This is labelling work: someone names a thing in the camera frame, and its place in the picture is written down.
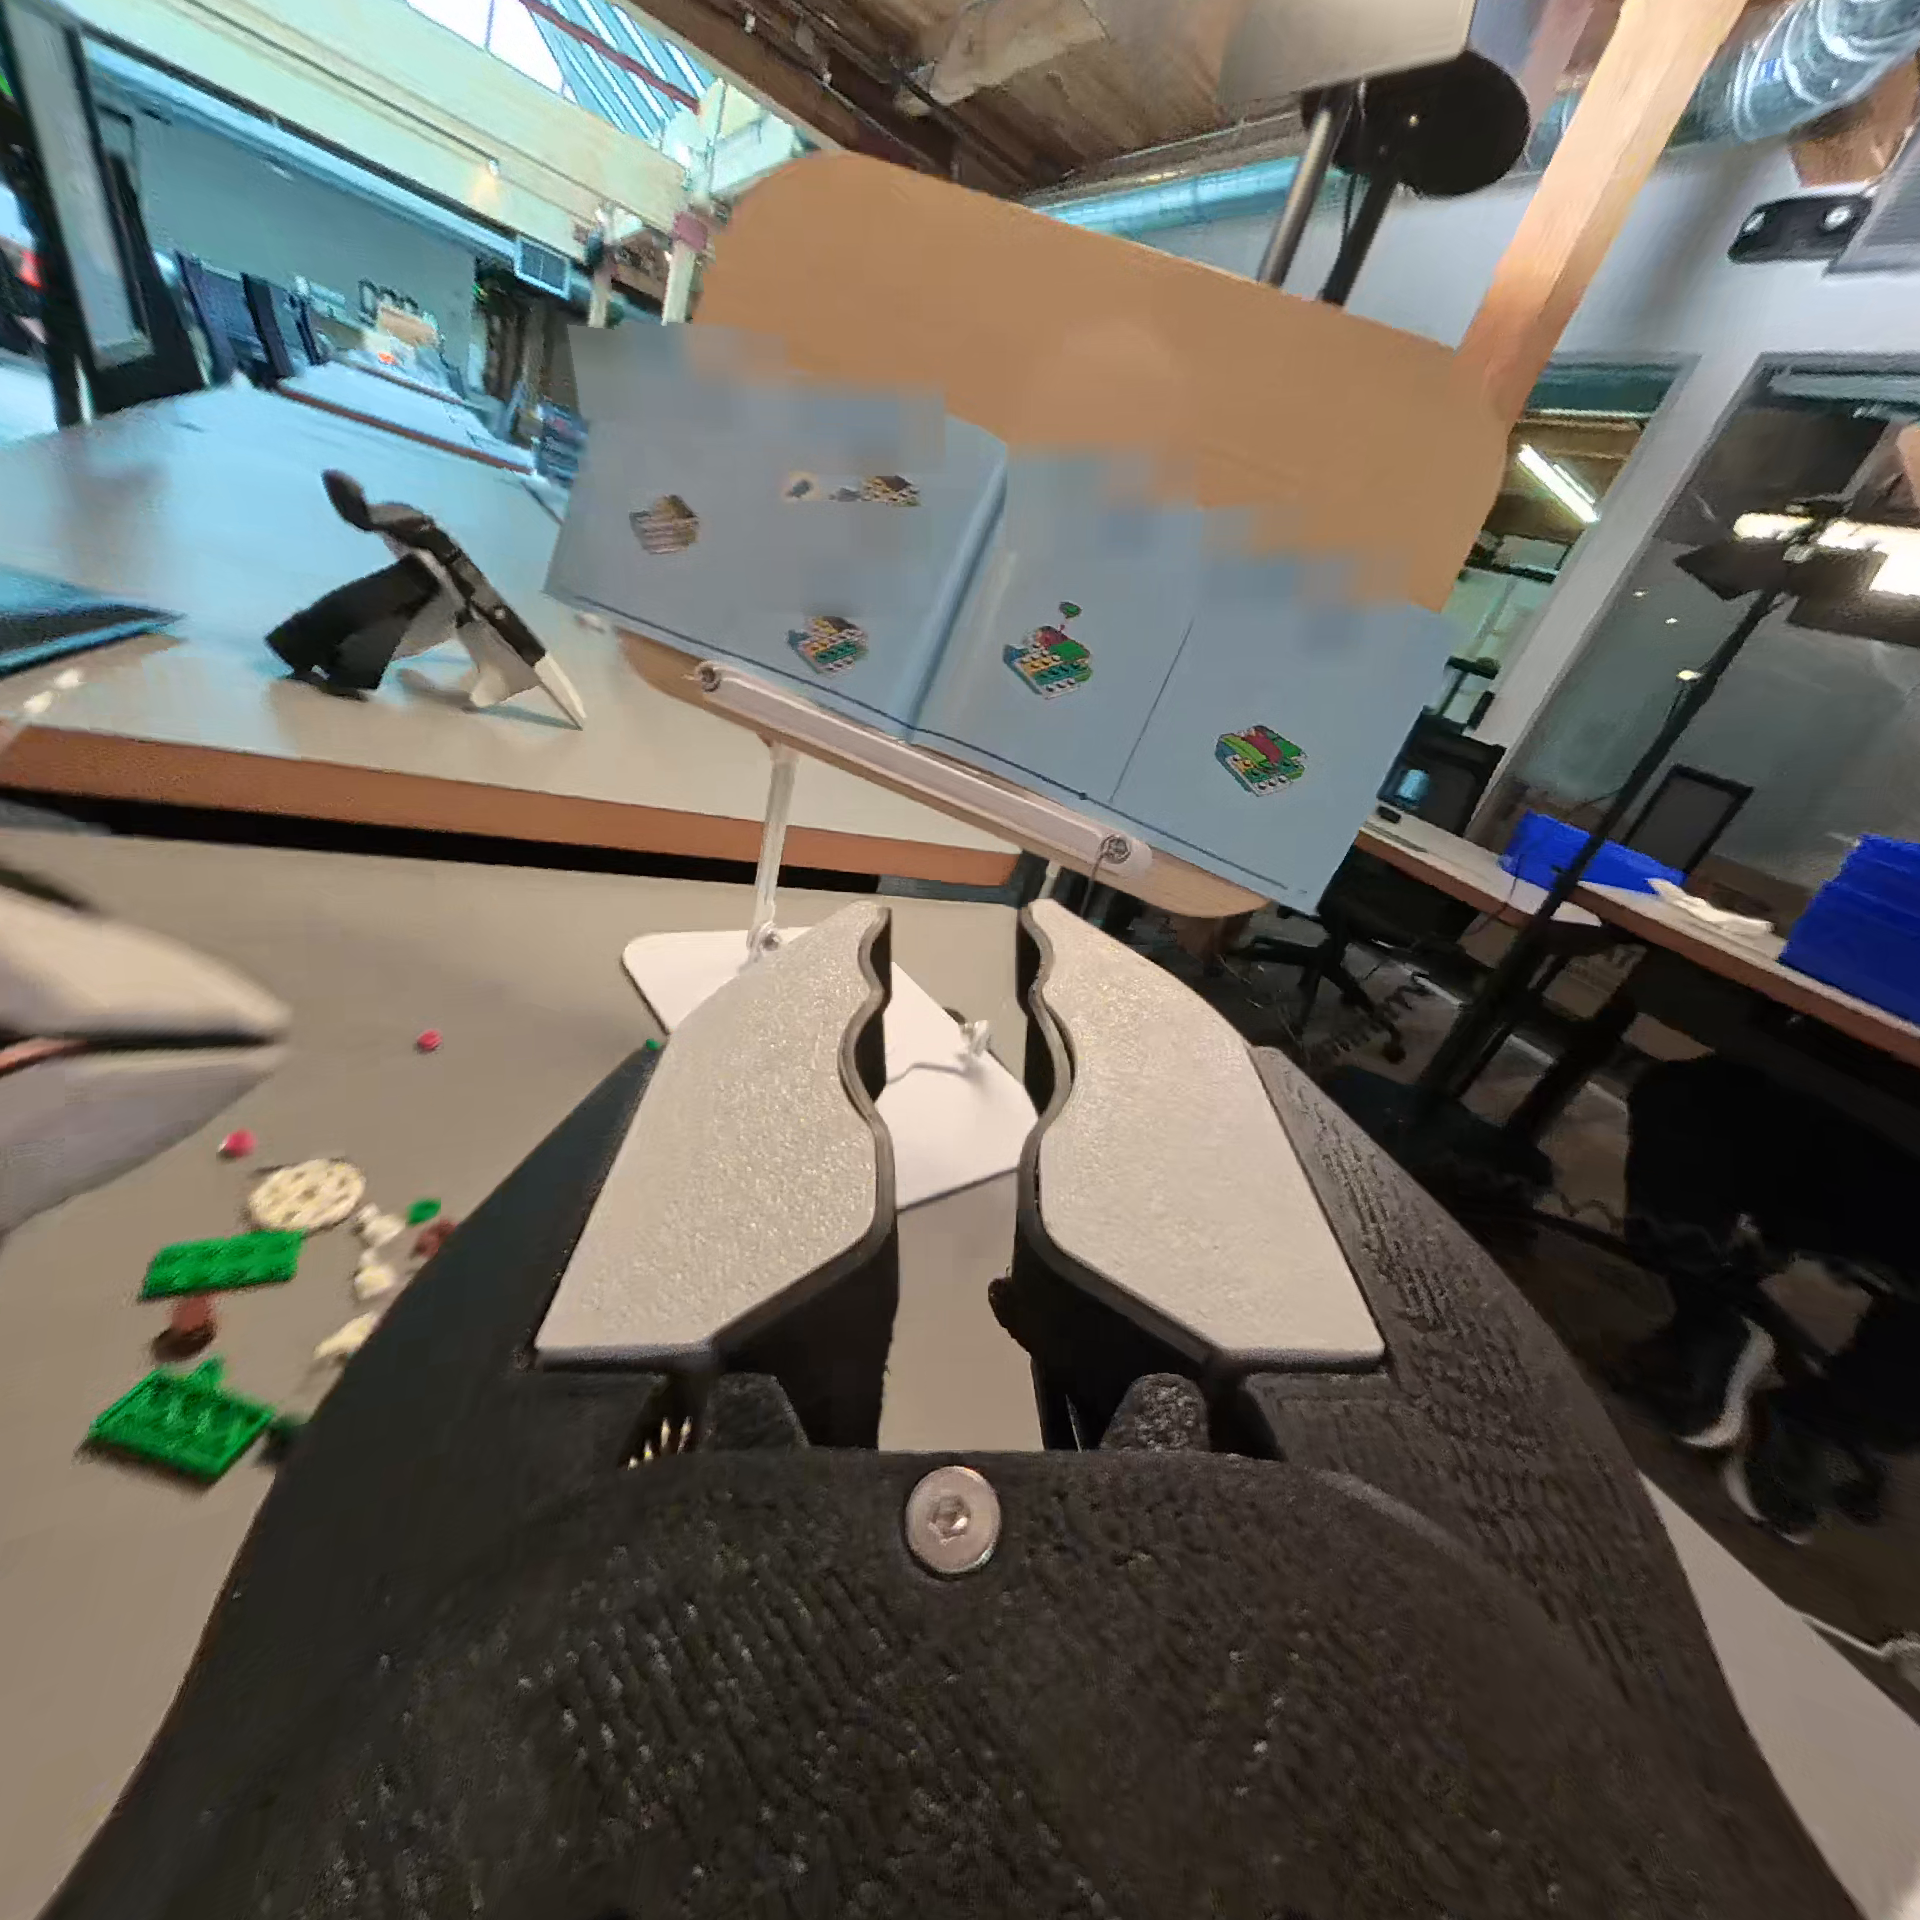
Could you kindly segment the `white book stand brown board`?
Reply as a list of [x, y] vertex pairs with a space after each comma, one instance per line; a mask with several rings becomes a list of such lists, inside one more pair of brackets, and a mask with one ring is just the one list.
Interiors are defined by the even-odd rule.
[[646, 683], [1173, 917], [1322, 919], [1503, 469], [1465, 351], [850, 155], [750, 194], [698, 321], [1007, 463], [895, 726], [818, 673], [868, 614], [784, 623], [785, 677], [625, 631]]

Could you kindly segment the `black office chair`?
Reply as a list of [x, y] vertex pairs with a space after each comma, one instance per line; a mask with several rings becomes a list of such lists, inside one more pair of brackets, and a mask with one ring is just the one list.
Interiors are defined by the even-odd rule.
[[1354, 1031], [1377, 1040], [1390, 1064], [1404, 1064], [1407, 1045], [1399, 1016], [1362, 984], [1350, 963], [1354, 943], [1381, 939], [1370, 914], [1370, 870], [1373, 858], [1367, 854], [1350, 854], [1341, 861], [1317, 910], [1302, 917], [1302, 923], [1317, 928], [1311, 939], [1254, 925], [1245, 935], [1239, 957], [1294, 974], [1292, 1010], [1284, 1016], [1284, 1029], [1298, 1041], [1306, 1041], [1311, 1010], [1322, 991], [1330, 991], [1334, 1005], [1357, 1023]]

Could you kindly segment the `black and white gripper device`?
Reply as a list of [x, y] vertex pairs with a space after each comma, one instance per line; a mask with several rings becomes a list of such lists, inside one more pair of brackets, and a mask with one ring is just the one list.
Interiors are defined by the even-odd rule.
[[561, 663], [436, 518], [397, 499], [369, 499], [346, 470], [325, 469], [319, 482], [335, 515], [381, 542], [390, 560], [274, 626], [264, 647], [278, 664], [333, 693], [369, 695], [397, 659], [454, 641], [471, 664], [471, 711], [538, 689], [570, 726], [584, 729], [584, 699]]

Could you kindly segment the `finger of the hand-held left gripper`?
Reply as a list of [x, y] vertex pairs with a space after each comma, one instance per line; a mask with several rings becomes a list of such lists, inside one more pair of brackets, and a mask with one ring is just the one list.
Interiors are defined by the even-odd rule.
[[202, 950], [68, 901], [2, 893], [4, 1041], [260, 1049], [288, 1010]]
[[2, 1081], [2, 1233], [194, 1135], [262, 1082], [284, 1047], [76, 1051]]

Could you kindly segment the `black framed screen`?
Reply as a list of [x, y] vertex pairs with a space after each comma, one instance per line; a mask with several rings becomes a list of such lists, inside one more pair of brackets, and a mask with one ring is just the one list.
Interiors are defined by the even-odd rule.
[[61, 426], [200, 387], [127, 165], [104, 145], [79, 22], [2, 3], [4, 181], [39, 262], [42, 358]]

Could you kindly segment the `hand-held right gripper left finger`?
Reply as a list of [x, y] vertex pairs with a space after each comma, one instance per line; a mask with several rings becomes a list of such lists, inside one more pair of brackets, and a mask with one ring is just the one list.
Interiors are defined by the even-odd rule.
[[890, 910], [837, 910], [663, 1045], [533, 1338], [551, 1368], [770, 1376], [818, 1448], [874, 1448], [897, 1310], [878, 1096]]

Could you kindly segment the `wood-edged side table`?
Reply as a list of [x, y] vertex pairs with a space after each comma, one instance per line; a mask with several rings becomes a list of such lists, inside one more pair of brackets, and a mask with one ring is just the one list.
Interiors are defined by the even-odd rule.
[[[1545, 1171], [1545, 1135], [1638, 1016], [1704, 1049], [1765, 1066], [1914, 1150], [1914, 1023], [1785, 967], [1776, 935], [1740, 937], [1662, 896], [1505, 873], [1473, 842], [1426, 823], [1369, 823], [1357, 853], [1505, 925], [1513, 943], [1410, 1085], [1341, 1072], [1328, 1088], [1410, 1170], [1461, 1155], [1502, 1171]], [[1550, 962], [1632, 945], [1638, 959], [1502, 1122], [1468, 1107], [1468, 1088], [1545, 1001]]]

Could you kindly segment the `dark flat tray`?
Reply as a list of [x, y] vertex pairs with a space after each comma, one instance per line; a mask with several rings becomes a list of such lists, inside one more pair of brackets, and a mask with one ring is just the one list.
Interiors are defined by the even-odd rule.
[[2, 565], [2, 677], [172, 631], [182, 614]]

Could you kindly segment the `long green brick plate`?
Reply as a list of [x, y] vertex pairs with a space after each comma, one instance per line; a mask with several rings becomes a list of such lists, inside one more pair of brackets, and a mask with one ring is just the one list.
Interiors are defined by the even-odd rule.
[[162, 1365], [103, 1408], [81, 1448], [199, 1488], [221, 1480], [281, 1422], [274, 1403], [236, 1392], [223, 1358]]

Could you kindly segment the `open blue instruction booklet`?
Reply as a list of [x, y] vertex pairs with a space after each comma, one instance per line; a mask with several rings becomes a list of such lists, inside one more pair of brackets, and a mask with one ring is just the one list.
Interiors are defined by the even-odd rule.
[[764, 686], [760, 715], [823, 720], [829, 752], [887, 737], [1317, 905], [1437, 686], [1437, 609], [929, 395], [685, 325], [570, 350], [558, 598]]

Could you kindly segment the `light grey wood-edged table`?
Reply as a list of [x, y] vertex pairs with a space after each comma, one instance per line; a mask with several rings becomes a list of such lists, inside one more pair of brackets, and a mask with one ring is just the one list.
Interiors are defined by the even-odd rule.
[[[388, 557], [330, 510], [325, 470], [436, 515], [567, 671], [584, 725], [542, 693], [471, 711], [456, 647], [366, 699], [289, 678], [266, 631]], [[79, 663], [4, 747], [9, 795], [596, 847], [670, 870], [754, 861], [765, 750], [646, 686], [614, 634], [543, 591], [558, 523], [498, 469], [230, 385], [4, 445], [2, 510], [7, 565], [177, 613]]]

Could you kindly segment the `white round brick plate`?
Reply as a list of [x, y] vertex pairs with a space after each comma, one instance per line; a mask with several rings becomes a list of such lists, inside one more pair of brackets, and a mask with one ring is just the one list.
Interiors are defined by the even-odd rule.
[[245, 1218], [256, 1232], [316, 1233], [353, 1216], [367, 1200], [366, 1171], [346, 1158], [301, 1158], [262, 1170], [246, 1189]]

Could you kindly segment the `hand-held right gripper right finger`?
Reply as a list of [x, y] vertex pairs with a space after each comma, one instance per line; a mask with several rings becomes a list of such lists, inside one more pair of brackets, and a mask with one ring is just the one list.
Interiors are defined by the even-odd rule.
[[1036, 1125], [991, 1304], [1042, 1446], [1096, 1448], [1145, 1376], [1185, 1381], [1226, 1432], [1253, 1381], [1381, 1376], [1385, 1333], [1254, 1047], [1048, 897], [1015, 945]]

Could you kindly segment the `stack of blue bins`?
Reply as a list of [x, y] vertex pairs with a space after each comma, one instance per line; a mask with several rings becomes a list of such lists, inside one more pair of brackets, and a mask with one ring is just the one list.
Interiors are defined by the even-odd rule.
[[1857, 838], [1790, 928], [1781, 963], [1917, 1023], [1917, 845]]

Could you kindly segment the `white cloth bundle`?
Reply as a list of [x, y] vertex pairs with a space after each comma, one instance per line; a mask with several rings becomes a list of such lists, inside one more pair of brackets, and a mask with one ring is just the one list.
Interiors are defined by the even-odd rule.
[[1664, 910], [1681, 917], [1696, 928], [1712, 929], [1721, 939], [1744, 943], [1765, 943], [1774, 939], [1774, 925], [1768, 920], [1719, 907], [1708, 897], [1693, 896], [1674, 880], [1652, 878], [1647, 881], [1647, 893], [1657, 897]]

